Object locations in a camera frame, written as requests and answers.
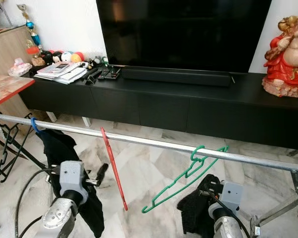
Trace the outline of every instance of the black cable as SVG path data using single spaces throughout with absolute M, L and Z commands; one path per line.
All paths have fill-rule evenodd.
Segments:
M 21 199 L 22 199 L 22 196 L 26 190 L 26 188 L 29 186 L 29 184 L 31 183 L 31 181 L 34 179 L 35 176 L 37 176 L 39 173 L 41 172 L 46 172 L 46 171 L 51 171 L 52 169 L 44 169 L 44 170 L 39 170 L 37 172 L 35 172 L 32 177 L 29 179 L 29 181 L 26 183 L 26 185 L 24 186 L 24 188 L 22 189 L 21 191 L 21 194 L 19 196 L 19 199 L 18 199 L 18 203 L 16 205 L 16 209 L 15 209 L 15 222 L 14 222 L 14 227 L 15 227 L 15 238 L 19 238 L 19 232 L 18 232 L 18 217 L 19 217 L 19 208 L 20 208 L 20 204 L 21 204 Z
M 42 216 L 38 217 L 37 219 L 33 220 L 29 225 L 26 226 L 26 228 L 24 228 L 24 230 L 22 231 L 21 235 L 19 236 L 19 238 L 22 238 L 24 236 L 24 234 L 28 231 L 28 229 L 37 221 L 40 221 L 42 218 Z
M 244 224 L 240 221 L 240 219 L 228 208 L 226 207 L 221 201 L 219 201 L 212 192 L 210 192 L 209 188 L 207 187 L 207 185 L 204 185 L 204 188 L 206 189 L 206 191 L 209 193 L 209 195 L 219 204 L 221 205 L 237 222 L 238 224 L 242 227 L 242 229 L 244 230 L 247 238 L 250 238 L 250 235 L 246 229 L 246 227 L 244 226 Z

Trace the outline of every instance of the black cloth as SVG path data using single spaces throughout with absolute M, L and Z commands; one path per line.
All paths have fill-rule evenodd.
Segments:
M 49 168 L 51 165 L 60 165 L 63 161 L 73 160 L 79 161 L 79 157 L 74 150 L 76 145 L 73 138 L 63 134 L 58 130 L 43 130 L 36 133 L 41 138 L 44 144 L 44 154 L 48 158 Z M 51 183 L 56 197 L 60 197 L 60 176 L 51 175 Z M 102 204 L 96 196 L 96 190 L 93 186 L 83 187 L 88 192 L 87 201 L 78 208 L 78 212 L 93 231 L 96 238 L 100 237 L 104 230 L 104 218 Z
M 200 194 L 204 189 L 204 184 L 210 181 L 220 183 L 219 179 L 213 175 L 207 175 L 198 188 L 184 197 L 177 205 L 181 211 L 183 233 L 197 233 L 202 238 L 213 238 L 214 220 L 209 216 L 209 203 L 212 198 Z

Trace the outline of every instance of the white wall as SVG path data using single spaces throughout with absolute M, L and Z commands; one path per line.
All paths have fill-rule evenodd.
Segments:
M 81 51 L 86 58 L 106 55 L 96 0 L 6 0 L 4 7 L 15 25 L 25 24 L 16 6 L 23 3 L 45 49 Z M 265 52 L 270 41 L 281 33 L 277 23 L 290 15 L 298 15 L 298 0 L 272 0 L 249 72 L 266 73 Z M 1 12 L 0 22 L 8 26 Z
M 96 0 L 6 0 L 3 5 L 13 25 L 24 25 L 17 4 L 26 4 L 30 20 L 44 49 L 81 51 L 84 56 L 105 56 Z M 0 10 L 0 23 L 9 26 Z
M 277 24 L 283 17 L 291 15 L 298 16 L 298 0 L 272 0 L 249 72 L 266 73 L 267 68 L 263 67 L 266 62 L 264 55 L 270 49 L 271 40 L 281 34 Z

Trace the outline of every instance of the blue hanger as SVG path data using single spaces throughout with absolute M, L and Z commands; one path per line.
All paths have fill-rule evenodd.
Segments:
M 36 127 L 35 120 L 36 120 L 35 117 L 31 118 L 31 125 L 36 133 L 40 133 L 41 131 Z

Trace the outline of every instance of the television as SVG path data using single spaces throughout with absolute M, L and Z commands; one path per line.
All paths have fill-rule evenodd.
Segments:
M 109 63 L 249 70 L 271 0 L 97 0 Z

